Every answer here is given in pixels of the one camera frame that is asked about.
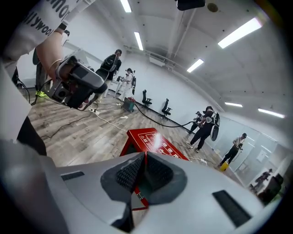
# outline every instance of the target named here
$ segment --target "black ceiling device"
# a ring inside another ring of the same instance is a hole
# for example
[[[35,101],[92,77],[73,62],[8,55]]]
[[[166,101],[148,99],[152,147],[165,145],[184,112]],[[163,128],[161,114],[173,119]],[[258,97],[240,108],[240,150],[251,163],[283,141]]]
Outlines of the black ceiling device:
[[[205,0],[177,0],[176,2],[177,8],[180,11],[204,7],[206,4]]]

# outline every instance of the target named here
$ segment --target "ceiling light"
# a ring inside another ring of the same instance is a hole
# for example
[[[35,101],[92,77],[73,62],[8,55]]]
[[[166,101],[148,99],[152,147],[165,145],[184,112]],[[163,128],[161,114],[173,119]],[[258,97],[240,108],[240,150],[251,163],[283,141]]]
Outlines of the ceiling light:
[[[267,110],[263,110],[263,109],[258,109],[258,111],[259,111],[259,112],[266,113],[266,114],[269,114],[269,115],[277,116],[277,117],[279,117],[279,118],[285,118],[284,115],[279,114],[279,113],[275,113],[275,112],[271,112],[271,111],[267,111]]]
[[[137,41],[139,49],[143,50],[142,43],[141,43],[141,36],[139,35],[139,32],[134,32],[134,35],[136,37],[136,41]]]
[[[228,106],[238,106],[238,107],[243,107],[241,104],[236,104],[236,103],[225,102],[225,104],[228,105]]]
[[[242,25],[240,28],[236,29],[230,35],[226,36],[218,43],[218,45],[224,49],[228,45],[246,36],[247,34],[250,34],[251,32],[261,28],[261,26],[262,25],[260,22],[256,18],[253,18],[252,20]]]
[[[270,150],[268,150],[266,147],[264,147],[263,145],[261,145],[262,148],[264,148],[267,152],[271,153]]]
[[[131,13],[132,10],[131,10],[131,7],[130,7],[130,5],[129,5],[128,0],[120,0],[120,1],[121,1],[121,3],[122,3],[122,6],[123,6],[125,12],[126,12],[126,13]]]
[[[193,70],[195,70],[197,67],[199,67],[200,65],[202,65],[204,62],[201,60],[201,59],[199,59],[199,60],[197,60],[190,68],[188,68],[188,72],[190,73],[190,72],[192,72]]]

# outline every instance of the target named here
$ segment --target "ceiling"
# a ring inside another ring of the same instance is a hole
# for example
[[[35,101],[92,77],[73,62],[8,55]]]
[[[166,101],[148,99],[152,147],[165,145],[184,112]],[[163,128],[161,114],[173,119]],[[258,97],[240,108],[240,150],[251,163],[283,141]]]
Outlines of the ceiling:
[[[96,7],[124,45],[137,48],[133,32],[140,32],[146,51],[176,63],[181,73],[207,92],[226,112],[249,116],[283,127],[292,117],[293,97],[290,59],[283,39],[265,13],[251,1],[206,0],[207,6],[179,11],[174,0],[129,0],[125,13],[119,0],[100,0]],[[222,49],[218,42],[254,17],[263,27]],[[204,64],[191,74],[186,70],[198,59]],[[225,101],[244,107],[226,106]],[[268,116],[258,108],[285,114],[285,120]]]

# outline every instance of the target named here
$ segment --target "wooden floor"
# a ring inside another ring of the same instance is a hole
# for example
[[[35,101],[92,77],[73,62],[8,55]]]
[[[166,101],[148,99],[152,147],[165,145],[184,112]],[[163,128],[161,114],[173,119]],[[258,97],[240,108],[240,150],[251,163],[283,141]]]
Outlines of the wooden floor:
[[[200,153],[196,153],[194,149],[186,148],[187,145],[184,142],[190,141],[193,137],[187,134],[186,129],[162,127],[144,117],[136,107],[134,112],[126,112],[120,106],[117,107],[116,103],[122,102],[113,98],[112,93],[107,95],[98,106],[100,117],[125,131],[137,128],[156,128],[194,163],[202,164],[199,160],[193,158],[205,159],[207,166],[218,170],[217,165],[220,158],[214,154],[207,144],[203,146]],[[162,120],[157,113],[145,108],[141,109],[157,122],[175,126],[175,123],[171,121]],[[121,119],[120,117],[123,116],[127,116],[128,119]],[[62,127],[82,117],[85,118]],[[37,104],[33,106],[29,113],[29,118],[41,137],[51,136],[62,127],[52,139],[43,138],[47,154],[54,160],[57,167],[99,162],[119,157],[128,138],[126,132],[99,119],[89,111],[81,112],[70,109],[44,98],[38,98]],[[232,172],[227,171],[225,174],[241,184]],[[138,223],[144,212],[136,212],[136,214],[134,219],[135,223]]]

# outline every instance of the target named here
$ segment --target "red box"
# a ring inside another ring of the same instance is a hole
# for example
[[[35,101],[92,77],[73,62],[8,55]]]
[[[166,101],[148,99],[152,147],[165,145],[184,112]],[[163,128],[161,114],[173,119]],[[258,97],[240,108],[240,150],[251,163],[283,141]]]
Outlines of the red box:
[[[121,156],[134,152],[154,152],[166,154],[176,158],[188,160],[178,149],[176,149],[163,135],[155,128],[133,129],[127,132],[128,140],[123,147]],[[141,195],[138,187],[135,188],[136,195],[145,207],[134,208],[132,210],[144,210],[148,208],[147,199]]]

